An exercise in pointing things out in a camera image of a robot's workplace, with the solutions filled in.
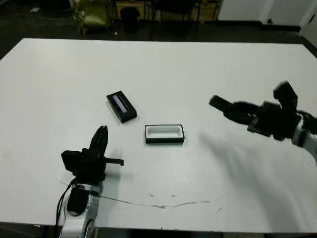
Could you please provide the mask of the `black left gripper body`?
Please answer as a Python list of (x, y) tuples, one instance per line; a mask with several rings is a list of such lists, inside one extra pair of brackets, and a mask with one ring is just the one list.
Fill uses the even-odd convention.
[(76, 166), (76, 182), (82, 184), (99, 184), (106, 178), (106, 165), (124, 166), (123, 159), (105, 157), (105, 149), (83, 148)]

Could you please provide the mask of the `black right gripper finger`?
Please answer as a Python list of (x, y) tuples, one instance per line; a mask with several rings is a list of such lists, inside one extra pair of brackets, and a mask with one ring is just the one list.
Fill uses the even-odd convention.
[(236, 101), (232, 103), (231, 110), (241, 114), (255, 114), (260, 106), (246, 101)]
[(251, 116), (247, 110), (222, 110), (223, 115), (238, 124), (250, 124)]

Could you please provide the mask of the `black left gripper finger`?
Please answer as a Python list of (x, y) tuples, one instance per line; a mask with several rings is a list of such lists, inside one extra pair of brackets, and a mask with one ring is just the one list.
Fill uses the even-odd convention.
[(103, 146), (103, 138), (104, 138), (104, 126), (100, 126), (95, 132), (89, 149), (101, 149)]
[(102, 131), (102, 156), (105, 155), (107, 144), (108, 144), (108, 128), (105, 125)]

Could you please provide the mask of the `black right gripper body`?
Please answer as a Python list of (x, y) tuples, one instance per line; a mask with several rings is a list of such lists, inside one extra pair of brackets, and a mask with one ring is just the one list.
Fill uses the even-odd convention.
[(283, 141), (293, 137), (300, 120), (301, 116), (296, 110), (283, 109), (279, 104), (265, 101), (258, 108), (247, 131)]

